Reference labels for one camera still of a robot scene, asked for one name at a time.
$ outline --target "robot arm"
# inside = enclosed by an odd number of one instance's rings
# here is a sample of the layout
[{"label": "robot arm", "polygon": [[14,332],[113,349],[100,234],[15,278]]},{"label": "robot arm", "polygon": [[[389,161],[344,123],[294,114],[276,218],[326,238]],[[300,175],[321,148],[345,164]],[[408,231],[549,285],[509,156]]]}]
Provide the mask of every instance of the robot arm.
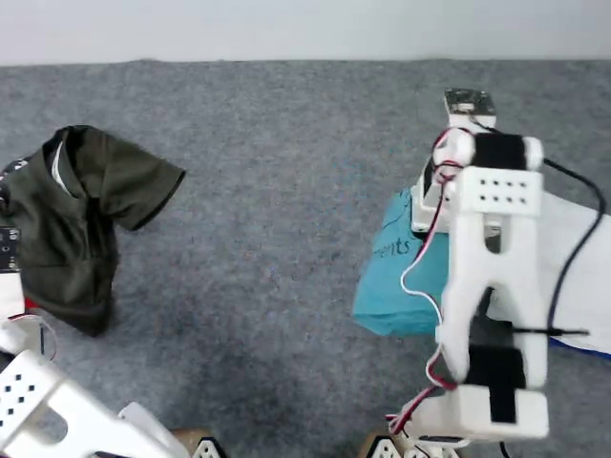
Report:
[{"label": "robot arm", "polygon": [[[189,458],[186,448],[144,407],[118,416],[41,354],[40,331],[11,317],[25,313],[15,250],[19,234],[0,228],[0,451],[10,458]],[[67,426],[54,441],[38,425],[51,410]],[[221,454],[202,441],[193,458]]]},{"label": "robot arm", "polygon": [[[537,278],[543,149],[535,138],[496,131],[486,93],[447,90],[445,96],[449,126],[411,190],[412,231],[434,225],[450,236],[436,339],[457,385],[415,400],[410,419],[393,436],[413,452],[406,456],[425,456],[416,447],[442,456],[435,453],[473,440],[540,439],[549,430],[547,400],[539,391],[547,374],[547,336],[516,332],[547,327]],[[509,323],[477,317],[490,288]],[[493,326],[496,342],[473,342],[475,323]]]}]

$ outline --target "white plastic part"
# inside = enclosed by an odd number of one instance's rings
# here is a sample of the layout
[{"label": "white plastic part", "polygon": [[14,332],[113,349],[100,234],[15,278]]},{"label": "white plastic part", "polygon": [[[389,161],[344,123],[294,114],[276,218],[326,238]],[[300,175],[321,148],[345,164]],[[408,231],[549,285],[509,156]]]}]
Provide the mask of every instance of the white plastic part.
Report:
[{"label": "white plastic part", "polygon": [[203,439],[193,454],[193,458],[221,458],[217,446],[214,442]]},{"label": "white plastic part", "polygon": [[30,336],[17,323],[0,321],[0,351],[17,355],[28,348],[29,340]]},{"label": "white plastic part", "polygon": [[0,320],[21,315],[26,311],[19,272],[0,274],[0,304]]},{"label": "white plastic part", "polygon": [[174,435],[168,431],[151,412],[140,404],[130,403],[118,413],[118,418],[127,420],[154,437],[172,451],[172,456],[176,456],[177,458],[189,458],[189,452],[180,441],[174,437]]},{"label": "white plastic part", "polygon": [[[49,409],[68,427],[58,442],[36,423]],[[185,456],[117,418],[53,363],[29,350],[0,374],[0,450],[11,458],[91,458],[97,452],[133,458]]]},{"label": "white plastic part", "polygon": [[547,437],[549,417],[545,395],[525,389],[517,389],[515,395],[516,422],[494,423],[488,387],[459,385],[442,396],[423,401],[406,424],[406,432],[416,444],[417,438],[422,436],[469,438],[483,442]]},{"label": "white plastic part", "polygon": [[[456,179],[450,268],[442,294],[444,322],[437,335],[446,364],[458,382],[465,380],[469,370],[471,321],[487,287],[495,289],[514,326],[547,325],[537,273],[542,192],[542,176],[536,172],[468,167]],[[485,217],[490,213],[503,219],[498,254],[485,244]],[[514,343],[522,353],[526,386],[542,387],[547,374],[547,337],[515,334]]]},{"label": "white plastic part", "polygon": [[402,458],[401,452],[389,438],[380,439],[374,446],[373,451],[368,453],[372,458]]},{"label": "white plastic part", "polygon": [[441,164],[444,160],[453,160],[465,166],[471,163],[474,154],[474,136],[462,129],[450,128],[438,142],[438,146],[432,152],[432,158],[435,164]]},{"label": "white plastic part", "polygon": [[543,164],[543,144],[538,138],[533,136],[525,136],[524,141],[526,154],[526,168],[530,171],[536,171]]}]

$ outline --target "carpet floor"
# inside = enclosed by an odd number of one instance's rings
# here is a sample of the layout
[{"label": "carpet floor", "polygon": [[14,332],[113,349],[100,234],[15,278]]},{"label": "carpet floor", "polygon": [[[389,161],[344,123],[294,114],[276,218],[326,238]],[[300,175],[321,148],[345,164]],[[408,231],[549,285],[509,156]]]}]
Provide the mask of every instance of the carpet floor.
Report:
[{"label": "carpet floor", "polygon": [[[187,169],[166,209],[119,231],[102,336],[52,321],[57,363],[119,410],[207,427],[232,456],[352,457],[426,382],[432,338],[350,318],[390,195],[446,123],[445,87],[491,92],[503,130],[611,196],[611,62],[258,62],[0,69],[0,163],[88,123]],[[592,205],[555,173],[549,191]],[[551,348],[551,436],[519,457],[606,456],[611,364]],[[473,446],[473,457],[500,456]]]}]

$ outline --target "t-shirt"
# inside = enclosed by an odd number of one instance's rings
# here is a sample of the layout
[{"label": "t-shirt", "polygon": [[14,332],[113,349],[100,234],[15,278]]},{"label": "t-shirt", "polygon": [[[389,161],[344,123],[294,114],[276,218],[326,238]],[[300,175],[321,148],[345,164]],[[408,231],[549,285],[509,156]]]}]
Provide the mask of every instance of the t-shirt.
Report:
[{"label": "t-shirt", "polygon": [[0,226],[21,231],[26,295],[95,335],[110,316],[114,224],[135,231],[178,189],[184,171],[91,126],[61,129],[0,174]]}]

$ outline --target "black cable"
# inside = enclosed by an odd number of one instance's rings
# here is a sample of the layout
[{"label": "black cable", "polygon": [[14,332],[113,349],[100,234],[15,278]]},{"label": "black cable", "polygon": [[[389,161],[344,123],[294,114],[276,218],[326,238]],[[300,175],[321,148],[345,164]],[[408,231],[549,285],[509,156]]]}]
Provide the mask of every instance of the black cable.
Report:
[{"label": "black cable", "polygon": [[512,458],[512,455],[510,455],[509,451],[507,451],[504,442],[499,442],[498,447],[500,448],[500,453],[503,455],[503,458]]},{"label": "black cable", "polygon": [[555,162],[552,159],[544,158],[543,163],[567,175],[568,177],[574,178],[577,181],[580,181],[583,184],[585,184],[588,188],[590,188],[590,190],[592,190],[592,192],[596,196],[596,199],[599,201],[599,208],[597,210],[596,218],[594,219],[594,221],[592,222],[588,230],[585,231],[585,234],[583,234],[583,236],[581,237],[577,245],[575,245],[575,248],[573,248],[573,251],[567,258],[564,265],[562,266],[562,270],[560,270],[560,274],[558,275],[558,279],[556,280],[556,286],[554,287],[554,294],[552,295],[552,301],[550,303],[550,311],[547,315],[547,326],[549,328],[553,328],[554,327],[554,317],[556,316],[556,309],[558,307],[558,298],[560,296],[560,290],[562,289],[562,284],[564,283],[566,274],[568,273],[569,268],[571,267],[571,264],[573,263],[573,261],[575,260],[579,252],[581,251],[581,248],[583,248],[583,245],[585,245],[585,243],[588,240],[590,240],[590,237],[592,237],[592,234],[594,234],[594,231],[596,231],[596,229],[599,227],[599,224],[602,221],[602,217],[606,213],[607,201],[604,198],[602,191],[594,183],[594,181],[578,174],[577,172],[573,172],[572,170],[569,170],[566,167],[561,166],[560,164],[558,164],[557,162]]}]

